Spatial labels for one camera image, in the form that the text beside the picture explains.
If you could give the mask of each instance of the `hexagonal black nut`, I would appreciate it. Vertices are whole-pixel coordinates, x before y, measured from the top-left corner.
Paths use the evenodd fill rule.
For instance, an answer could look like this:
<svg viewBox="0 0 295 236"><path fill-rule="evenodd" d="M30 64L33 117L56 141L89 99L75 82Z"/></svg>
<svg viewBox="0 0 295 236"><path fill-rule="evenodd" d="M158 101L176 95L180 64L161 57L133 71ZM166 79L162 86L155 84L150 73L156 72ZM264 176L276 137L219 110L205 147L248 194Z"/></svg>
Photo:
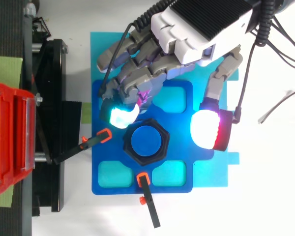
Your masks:
<svg viewBox="0 0 295 236"><path fill-rule="evenodd" d="M138 129L141 126L151 126L155 128L161 135L161 139L162 139L161 147L155 154L151 156L140 156L132 148L132 145L131 145L132 134L134 133L136 129ZM153 118L146 119L128 126L126 133L124 134L124 137L123 137L123 151L127 153L139 165L141 166L150 165L157 161L161 161L166 157L169 139L170 139L170 133L168 133L167 130L164 129L156 120L154 120Z"/></svg>

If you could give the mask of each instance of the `metal rod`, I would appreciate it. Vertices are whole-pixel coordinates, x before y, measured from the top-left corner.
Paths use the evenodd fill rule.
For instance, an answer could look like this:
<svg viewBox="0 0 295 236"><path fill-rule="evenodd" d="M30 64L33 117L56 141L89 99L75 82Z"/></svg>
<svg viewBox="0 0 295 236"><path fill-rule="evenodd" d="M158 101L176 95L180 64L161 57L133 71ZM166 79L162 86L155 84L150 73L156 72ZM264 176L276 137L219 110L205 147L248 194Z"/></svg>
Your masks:
<svg viewBox="0 0 295 236"><path fill-rule="evenodd" d="M43 152L35 153L35 162L47 162L46 155Z"/></svg>
<svg viewBox="0 0 295 236"><path fill-rule="evenodd" d="M31 45L31 52L32 53L39 53L41 46L42 46L42 43L33 43Z"/></svg>

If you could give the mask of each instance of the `black clamp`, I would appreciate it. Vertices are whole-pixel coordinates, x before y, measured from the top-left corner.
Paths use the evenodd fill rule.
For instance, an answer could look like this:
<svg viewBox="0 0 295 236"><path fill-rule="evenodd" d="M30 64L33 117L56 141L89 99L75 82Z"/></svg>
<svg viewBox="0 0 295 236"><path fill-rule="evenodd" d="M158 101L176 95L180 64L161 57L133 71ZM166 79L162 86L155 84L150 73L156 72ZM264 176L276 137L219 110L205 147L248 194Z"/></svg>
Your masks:
<svg viewBox="0 0 295 236"><path fill-rule="evenodd" d="M154 204L153 197L152 197L152 193L149 188L150 180L148 178L148 174L147 173L138 174L137 181L138 181L139 187L141 187L143 189L143 195L144 195L144 197L140 197L140 203L142 205L144 205L145 203L147 204L149 214L152 219L153 226L154 226L154 228L158 228L161 226L161 224L159 222L158 215L157 215L156 208L155 208L155 204Z"/></svg>
<svg viewBox="0 0 295 236"><path fill-rule="evenodd" d="M70 149L69 151L66 151L65 153L61 154L60 156L53 159L55 164L60 164L61 162L69 159L71 156L74 156L81 151L85 151L92 146L98 144L98 143L105 143L106 141L110 140L112 138L112 132L110 129L106 128L101 131L99 131L95 137L87 139L86 137L82 137L82 143L78 146Z"/></svg>

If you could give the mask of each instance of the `cable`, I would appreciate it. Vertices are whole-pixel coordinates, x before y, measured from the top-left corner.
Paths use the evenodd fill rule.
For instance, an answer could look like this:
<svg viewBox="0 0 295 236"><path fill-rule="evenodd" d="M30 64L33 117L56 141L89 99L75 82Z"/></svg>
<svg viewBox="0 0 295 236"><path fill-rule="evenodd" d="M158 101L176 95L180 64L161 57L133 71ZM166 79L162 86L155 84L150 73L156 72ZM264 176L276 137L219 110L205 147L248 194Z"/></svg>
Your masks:
<svg viewBox="0 0 295 236"><path fill-rule="evenodd" d="M286 33L286 31L284 30L284 28L282 27L282 25L280 24L280 22L278 21L278 19L274 16L274 21L276 22L277 25L273 24L273 27L279 32L281 33L284 37L286 37L295 47L295 41L292 40L292 38Z"/></svg>
<svg viewBox="0 0 295 236"><path fill-rule="evenodd" d="M286 101L287 99L289 99L290 97L292 97L293 95L295 95L295 92L291 93L290 95L284 97L278 104L276 104L266 115L265 117L260 121L260 124L264 123L265 120L271 115L271 113L278 108L278 106L280 106L284 101Z"/></svg>
<svg viewBox="0 0 295 236"><path fill-rule="evenodd" d="M117 54L118 54L126 36L127 36L127 34L129 33L130 28L132 26L134 26L138 32L141 32L141 30L143 30L145 27L147 27L149 24L151 24L151 19L154 14L164 11L174 1L175 0L160 0L159 2L154 4L152 7L150 7L149 10L147 10L145 13L143 13L140 17L138 17L134 22L132 22L128 25L128 27L124 31L124 33L119 41L119 44L117 45L116 50L114 51L111 61L109 62L107 72L105 74L105 77L103 79L103 82L102 82L102 84L99 88L98 94L97 94L98 97L102 97L106 91L106 83L107 83L110 71L113 68Z"/></svg>
<svg viewBox="0 0 295 236"><path fill-rule="evenodd" d="M150 7L145 13L143 13L140 17L138 17L133 25L138 32L141 32L145 27L151 24L152 16L164 11L170 4L172 4L175 0L161 0Z"/></svg>
<svg viewBox="0 0 295 236"><path fill-rule="evenodd" d="M255 41L255 44L259 47L264 47L269 38L274 11L275 0L261 1L260 25Z"/></svg>
<svg viewBox="0 0 295 236"><path fill-rule="evenodd" d="M113 65L114 65L115 59L116 59L117 54L118 54L118 52L119 52L119 50L120 50L120 48L121 48L121 46L122 46L122 44L123 44L123 42L124 42L124 39L126 38L128 32L129 32L129 30L130 30L130 28L131 28L132 26L133 26L133 23L130 23L130 24L128 25L128 27L126 28L126 30L124 31L124 33L123 33L123 35L122 35L122 37L121 37L121 40L119 41L119 44L118 44L116 50L114 51L114 54L113 54L112 59L110 60L110 63L109 63L109 65L108 65L108 68L107 68L107 71L106 71L105 77L104 77L104 79L103 79L103 82L102 82L102 84L101 84L101 86L100 86L100 88L99 88L99 91L98 91L98 97L102 97L103 94L104 94L105 91L106 91L106 83L107 83L107 80L108 80L108 77L109 77L110 71L111 71L112 68L113 68Z"/></svg>
<svg viewBox="0 0 295 236"><path fill-rule="evenodd" d="M238 124L240 122L241 105L242 105L242 101L244 99L244 95L245 95L245 91L246 91L252 55L254 53L256 46L264 47L266 45L267 40L270 35L270 31L271 31L274 11L275 11L275 0L262 0L261 1L259 30L258 30L258 34L256 35L256 40L255 40L254 44L252 45L251 51L249 54L249 59L248 59L248 63L247 63L247 68L246 68L244 82L243 82L242 89L241 89L240 98L238 101L238 105L235 108L234 115L233 115L233 123L234 124Z"/></svg>
<svg viewBox="0 0 295 236"><path fill-rule="evenodd" d="M283 52L281 52L277 47L274 46L273 43L271 43L271 41L267 41L267 45L286 63L288 64L290 67L295 69L295 66L290 64L287 60L285 60L285 58L283 56L285 56L286 58L290 59L291 61L295 62L295 59L291 58L290 56L284 54Z"/></svg>
<svg viewBox="0 0 295 236"><path fill-rule="evenodd" d="M237 105L238 107L241 107L242 101L244 99L246 86L247 86L247 81L248 81L248 74L249 74L249 69L250 69L250 64L251 64L251 59L252 59L252 55L254 53L255 47L256 47L256 44L254 43L252 45L252 47L251 47L251 50L250 50L248 63L247 63L247 68L246 68L246 73L245 73L245 77L244 77L244 82L243 82L243 85L242 85L241 94L240 94L240 98L239 98L238 105Z"/></svg>

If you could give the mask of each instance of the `orange clamp tip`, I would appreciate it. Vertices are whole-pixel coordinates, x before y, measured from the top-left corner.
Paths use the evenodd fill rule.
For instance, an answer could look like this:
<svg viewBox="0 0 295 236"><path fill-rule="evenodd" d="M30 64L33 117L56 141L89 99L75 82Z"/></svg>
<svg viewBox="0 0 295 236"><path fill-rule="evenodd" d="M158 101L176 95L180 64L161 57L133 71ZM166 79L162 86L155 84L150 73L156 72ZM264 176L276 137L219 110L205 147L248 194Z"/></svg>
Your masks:
<svg viewBox="0 0 295 236"><path fill-rule="evenodd" d="M141 205L144 205L145 203L147 203L146 198L140 197L140 203L141 203Z"/></svg>
<svg viewBox="0 0 295 236"><path fill-rule="evenodd" d="M87 139L85 136L82 136L82 143L87 142L89 139Z"/></svg>
<svg viewBox="0 0 295 236"><path fill-rule="evenodd" d="M139 185L140 188L142 188L141 183L140 183L140 177L142 177L142 176L145 176L145 177L147 178L147 183L148 183L148 185L151 184L151 182L149 181L148 174L147 174L146 172L139 173L139 174L137 175L137 182L138 182L138 185Z"/></svg>
<svg viewBox="0 0 295 236"><path fill-rule="evenodd" d="M104 132L107 132L109 134L109 137L106 138L106 139L104 139L103 141L101 141L102 144L105 143L105 142L107 142L108 140L112 139L112 137L113 137L113 134L112 134L112 132L111 132L111 130L109 128L105 128L105 129L103 129L101 131L98 131L96 133L96 135L100 135L100 134L102 134Z"/></svg>

